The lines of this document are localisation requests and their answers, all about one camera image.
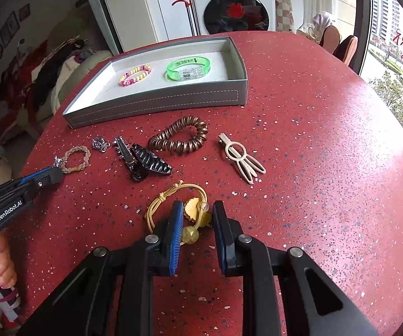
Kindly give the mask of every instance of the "green light-up wristband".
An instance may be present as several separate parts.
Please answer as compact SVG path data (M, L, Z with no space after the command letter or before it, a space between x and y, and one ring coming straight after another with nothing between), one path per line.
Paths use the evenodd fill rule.
M199 67L191 67L176 71L177 68L186 66L188 64L197 64ZM211 70L211 62L209 59L203 57L186 57L173 61L167 68L167 76L171 80L193 80L205 76Z

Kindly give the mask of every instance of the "speckled tabletop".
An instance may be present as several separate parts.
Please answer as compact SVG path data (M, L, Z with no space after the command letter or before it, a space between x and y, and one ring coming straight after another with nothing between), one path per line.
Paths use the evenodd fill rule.
M23 174L51 165L90 139L147 139L183 115L209 125L195 153L163 153L170 177L136 184L109 148L92 151L84 172L44 191L11 226L24 316L30 315L95 246L117 249L147 234L151 201L180 179L221 199L229 217L268 246L302 246L377 327L403 321L403 130L372 89L313 42L289 33L232 33L248 72L245 106L162 112L72 130L61 113L48 124ZM90 79L98 65L81 83ZM242 142L267 169L252 186L225 159L218 134ZM81 160L73 155L70 165ZM172 200L155 217L166 216ZM218 268L214 234L181 249L177 276L154 280L157 335L240 335L241 279Z

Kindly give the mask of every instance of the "silver bolt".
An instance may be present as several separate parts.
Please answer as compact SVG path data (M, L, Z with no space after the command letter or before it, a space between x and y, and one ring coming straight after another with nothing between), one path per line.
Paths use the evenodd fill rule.
M303 251L299 248L291 248L290 254L293 255L295 258L300 258L303 255Z
M93 251L94 256L101 258L102 256L105 256L107 253L107 249L105 249L103 246L99 246L98 248L95 248Z
M154 234L147 235L145 237L145 242L148 242L149 244L154 244L155 242L158 242L158 240L159 240L159 237Z
M251 236L247 235L247 234L241 234L241 235L239 235L239 241L240 241L240 242L243 242L243 243L245 243L245 244L250 243L252 239L253 239L253 238L252 238Z

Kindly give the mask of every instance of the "yellow bead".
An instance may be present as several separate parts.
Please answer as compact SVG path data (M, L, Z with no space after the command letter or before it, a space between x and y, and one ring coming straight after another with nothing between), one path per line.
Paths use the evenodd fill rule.
M198 240L199 236L200 233L197 229L195 229L193 226L186 226L181 232L181 241L185 242L186 244L194 244Z

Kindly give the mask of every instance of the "floor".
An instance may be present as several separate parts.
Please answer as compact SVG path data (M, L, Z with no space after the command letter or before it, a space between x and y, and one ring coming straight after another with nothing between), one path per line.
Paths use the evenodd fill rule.
M21 170L23 169L30 152L35 146L35 143L35 139L33 139L33 137L28 133L24 132L10 139L3 145L5 156L12 168L13 178L18 178L20 176Z

